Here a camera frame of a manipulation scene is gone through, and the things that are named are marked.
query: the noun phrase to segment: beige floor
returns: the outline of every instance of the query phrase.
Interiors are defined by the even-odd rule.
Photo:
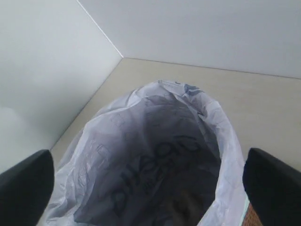
[[[301,170],[301,80],[186,65],[123,59],[52,149],[55,163],[72,138],[104,105],[155,80],[200,87],[232,122],[243,154],[259,147]]]

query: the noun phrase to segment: trash bin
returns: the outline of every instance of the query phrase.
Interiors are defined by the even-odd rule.
[[[102,108],[55,174],[48,226],[167,226],[168,197],[202,197],[200,226],[237,226],[244,161],[227,116],[199,88],[157,81]]]

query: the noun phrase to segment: white wall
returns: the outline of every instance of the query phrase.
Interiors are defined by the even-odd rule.
[[[51,148],[121,56],[75,0],[0,2],[0,172]]]
[[[301,78],[300,0],[80,0],[124,57]]]

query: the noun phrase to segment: trash bag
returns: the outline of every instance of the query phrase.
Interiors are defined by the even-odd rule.
[[[157,81],[102,108],[55,174],[48,226],[168,226],[182,190],[206,209],[199,226],[237,226],[241,148],[221,106],[199,88]]]

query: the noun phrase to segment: black object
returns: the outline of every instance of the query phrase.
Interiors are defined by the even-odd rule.
[[[0,175],[0,223],[35,226],[54,186],[50,151],[41,150]]]
[[[243,183],[264,226],[301,225],[301,173],[258,148],[251,148]]]

